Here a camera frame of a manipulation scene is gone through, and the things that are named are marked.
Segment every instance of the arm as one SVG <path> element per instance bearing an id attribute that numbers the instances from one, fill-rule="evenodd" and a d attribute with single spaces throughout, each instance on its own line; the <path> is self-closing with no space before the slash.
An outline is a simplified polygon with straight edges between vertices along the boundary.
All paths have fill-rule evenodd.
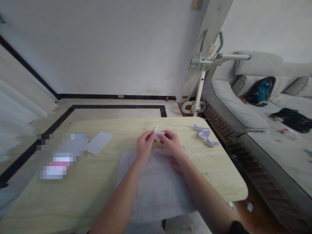
<path id="1" fill-rule="evenodd" d="M 165 130 L 159 134 L 170 153 L 177 160 L 199 213 L 213 233 L 228 233 L 237 217 L 214 187 L 199 172 L 183 152 L 176 133 Z"/>
<path id="2" fill-rule="evenodd" d="M 124 233 L 126 231 L 131 217 L 139 177 L 150 155 L 155 135 L 153 131 L 145 132 L 137 139 L 136 157 L 91 228 L 90 234 Z"/>

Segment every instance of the wooden table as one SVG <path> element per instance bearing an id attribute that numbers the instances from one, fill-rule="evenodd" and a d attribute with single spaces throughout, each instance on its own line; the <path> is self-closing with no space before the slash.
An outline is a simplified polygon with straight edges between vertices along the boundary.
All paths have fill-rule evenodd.
<path id="1" fill-rule="evenodd" d="M 92 139 L 100 131 L 114 135 L 98 156 L 81 158 L 68 179 L 47 184 L 31 180 L 0 223 L 0 233 L 86 233 L 115 189 L 122 151 L 135 150 L 143 132 L 170 129 L 205 178 L 227 202 L 247 197 L 246 184 L 222 146 L 211 148 L 193 124 L 208 127 L 199 117 L 155 119 L 86 120 L 69 133 L 87 133 Z M 211 132 L 209 139 L 218 141 Z M 164 147 L 155 143 L 154 148 Z"/>

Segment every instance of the backpack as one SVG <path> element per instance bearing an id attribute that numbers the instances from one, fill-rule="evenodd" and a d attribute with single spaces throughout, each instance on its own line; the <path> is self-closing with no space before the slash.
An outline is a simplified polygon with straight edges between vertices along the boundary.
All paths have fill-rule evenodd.
<path id="1" fill-rule="evenodd" d="M 247 102 L 255 106 L 266 106 L 272 93 L 276 78 L 269 76 L 258 80 L 244 97 Z"/>

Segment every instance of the white curtain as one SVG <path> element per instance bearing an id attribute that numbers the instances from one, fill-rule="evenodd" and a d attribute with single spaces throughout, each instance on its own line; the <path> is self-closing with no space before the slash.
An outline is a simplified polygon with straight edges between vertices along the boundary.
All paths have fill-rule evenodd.
<path id="1" fill-rule="evenodd" d="M 34 134 L 29 125 L 57 107 L 56 98 L 0 46 L 0 152 Z"/>

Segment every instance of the sofa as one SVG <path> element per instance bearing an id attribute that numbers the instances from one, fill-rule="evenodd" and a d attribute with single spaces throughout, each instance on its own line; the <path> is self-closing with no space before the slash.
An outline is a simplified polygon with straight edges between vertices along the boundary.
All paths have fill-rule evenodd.
<path id="1" fill-rule="evenodd" d="M 202 99 L 204 112 L 228 152 L 237 159 L 275 217 L 294 233 L 312 232 L 312 131 L 281 133 L 289 128 L 268 116 L 282 108 L 312 118 L 312 64 L 286 63 L 275 54 L 237 51 L 250 60 L 211 67 Z M 274 76 L 268 105 L 245 104 L 259 79 Z"/>

